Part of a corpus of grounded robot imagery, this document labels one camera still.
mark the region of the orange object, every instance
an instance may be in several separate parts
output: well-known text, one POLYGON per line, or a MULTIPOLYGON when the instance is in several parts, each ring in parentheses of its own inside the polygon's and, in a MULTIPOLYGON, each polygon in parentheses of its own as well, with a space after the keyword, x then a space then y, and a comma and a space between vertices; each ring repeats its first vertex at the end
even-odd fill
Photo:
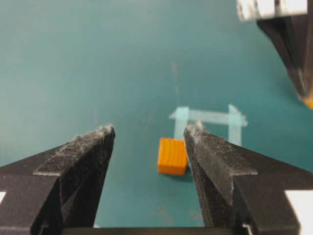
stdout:
POLYGON ((185 141, 160 139, 157 170, 162 174, 184 175, 188 165, 185 141))
POLYGON ((304 103, 305 103, 310 109, 313 109, 313 98, 304 100, 304 103))

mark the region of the white label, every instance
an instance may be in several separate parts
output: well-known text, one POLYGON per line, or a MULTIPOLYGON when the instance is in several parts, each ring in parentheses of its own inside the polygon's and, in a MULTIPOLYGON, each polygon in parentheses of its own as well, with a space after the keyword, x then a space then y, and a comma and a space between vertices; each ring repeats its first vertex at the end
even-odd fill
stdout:
POLYGON ((312 235, 313 190, 286 190, 285 194, 300 223, 299 235, 312 235))
POLYGON ((2 200, 4 199, 4 196, 6 195, 6 192, 0 192, 0 204, 2 200))

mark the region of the orange foam block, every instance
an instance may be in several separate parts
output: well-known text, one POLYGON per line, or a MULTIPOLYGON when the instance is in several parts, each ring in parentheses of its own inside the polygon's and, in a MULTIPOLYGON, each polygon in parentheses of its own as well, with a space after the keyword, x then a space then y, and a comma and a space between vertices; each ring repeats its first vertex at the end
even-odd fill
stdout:
POLYGON ((188 165, 185 141, 160 139, 157 170, 162 174, 184 175, 188 165))

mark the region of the teal mat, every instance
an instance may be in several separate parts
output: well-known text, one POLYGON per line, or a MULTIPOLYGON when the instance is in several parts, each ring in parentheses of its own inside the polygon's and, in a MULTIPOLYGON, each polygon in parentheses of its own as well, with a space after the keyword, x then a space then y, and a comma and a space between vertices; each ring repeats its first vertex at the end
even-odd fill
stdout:
POLYGON ((313 170, 313 112, 235 0, 2 0, 0 35, 1 165, 115 126, 99 226, 203 225, 190 172, 157 173, 178 106, 232 103, 244 147, 313 170))

